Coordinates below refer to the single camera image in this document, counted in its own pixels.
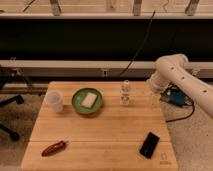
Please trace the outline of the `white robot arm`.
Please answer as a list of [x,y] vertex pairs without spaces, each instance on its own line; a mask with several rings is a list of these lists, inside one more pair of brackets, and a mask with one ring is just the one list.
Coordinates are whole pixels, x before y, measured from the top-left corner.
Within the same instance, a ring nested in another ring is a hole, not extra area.
[[155,72],[147,80],[154,93],[164,92],[175,84],[213,118],[213,87],[185,70],[188,58],[184,54],[162,56],[155,62]]

